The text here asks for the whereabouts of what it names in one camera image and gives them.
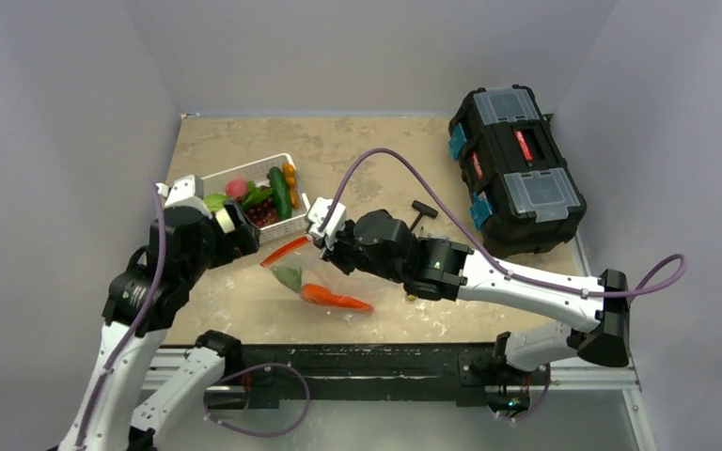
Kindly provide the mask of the white radish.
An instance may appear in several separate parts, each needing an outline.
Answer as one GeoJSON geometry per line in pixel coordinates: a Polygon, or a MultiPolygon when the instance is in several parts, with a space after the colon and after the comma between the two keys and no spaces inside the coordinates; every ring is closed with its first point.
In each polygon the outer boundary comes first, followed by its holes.
{"type": "Polygon", "coordinates": [[[233,208],[224,206],[213,214],[214,220],[219,225],[222,233],[228,235],[237,230],[240,221],[237,219],[236,211],[233,208]]]}

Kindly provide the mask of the green cucumber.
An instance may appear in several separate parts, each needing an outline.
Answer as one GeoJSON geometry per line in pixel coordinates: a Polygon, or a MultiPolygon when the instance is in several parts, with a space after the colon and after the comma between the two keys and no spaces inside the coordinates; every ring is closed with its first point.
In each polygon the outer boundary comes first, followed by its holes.
{"type": "Polygon", "coordinates": [[[292,204],[290,201],[290,188],[286,182],[284,172],[280,167],[273,166],[270,168],[267,178],[270,187],[273,189],[272,199],[278,218],[280,220],[289,220],[292,216],[292,204]]]}

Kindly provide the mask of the orange carrot with leaves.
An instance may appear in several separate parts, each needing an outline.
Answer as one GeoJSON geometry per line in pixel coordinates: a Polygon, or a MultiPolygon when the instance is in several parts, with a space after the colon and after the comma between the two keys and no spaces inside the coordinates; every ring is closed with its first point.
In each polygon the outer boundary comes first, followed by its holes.
{"type": "Polygon", "coordinates": [[[320,285],[304,283],[299,268],[270,267],[269,271],[284,287],[298,294],[300,299],[319,306],[342,308],[360,312],[372,312],[374,307],[352,296],[339,295],[320,285]]]}

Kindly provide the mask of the clear zip bag orange zipper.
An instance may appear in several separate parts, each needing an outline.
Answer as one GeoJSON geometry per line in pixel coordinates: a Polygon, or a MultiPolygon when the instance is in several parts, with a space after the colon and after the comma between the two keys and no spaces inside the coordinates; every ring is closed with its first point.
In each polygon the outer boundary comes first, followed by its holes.
{"type": "Polygon", "coordinates": [[[351,325],[363,322],[415,319],[419,311],[416,302],[408,302],[399,285],[372,274],[341,273],[332,264],[321,259],[321,251],[308,238],[301,236],[273,247],[264,257],[255,276],[260,292],[287,307],[294,307],[311,316],[321,314],[330,319],[351,325]],[[332,292],[352,296],[374,307],[372,312],[360,312],[307,303],[300,296],[281,285],[269,271],[270,267],[299,268],[303,282],[323,286],[332,292]]]}

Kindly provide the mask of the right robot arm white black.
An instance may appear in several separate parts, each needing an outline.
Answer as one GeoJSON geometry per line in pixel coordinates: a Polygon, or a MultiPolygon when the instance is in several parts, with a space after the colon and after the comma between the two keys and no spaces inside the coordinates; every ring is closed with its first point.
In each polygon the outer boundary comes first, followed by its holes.
{"type": "Polygon", "coordinates": [[[354,222],[343,210],[329,215],[314,207],[307,220],[322,259],[345,274],[373,274],[423,300],[497,303],[551,319],[525,333],[498,336],[490,368],[500,381],[515,381],[540,365],[574,356],[606,367],[630,362],[626,299],[595,295],[624,288],[621,272],[567,276],[489,262],[459,242],[417,237],[386,210],[354,222]]]}

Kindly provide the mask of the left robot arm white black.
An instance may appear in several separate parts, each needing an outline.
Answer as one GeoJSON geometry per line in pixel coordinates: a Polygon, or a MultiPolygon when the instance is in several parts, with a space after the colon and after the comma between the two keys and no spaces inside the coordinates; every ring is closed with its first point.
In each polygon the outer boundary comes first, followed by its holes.
{"type": "Polygon", "coordinates": [[[206,270],[259,249],[259,229],[233,199],[210,211],[193,197],[157,214],[149,244],[110,283],[97,363],[60,450],[158,450],[209,386],[242,375],[241,341],[208,331],[162,386],[140,398],[152,360],[196,282],[206,270]]]}

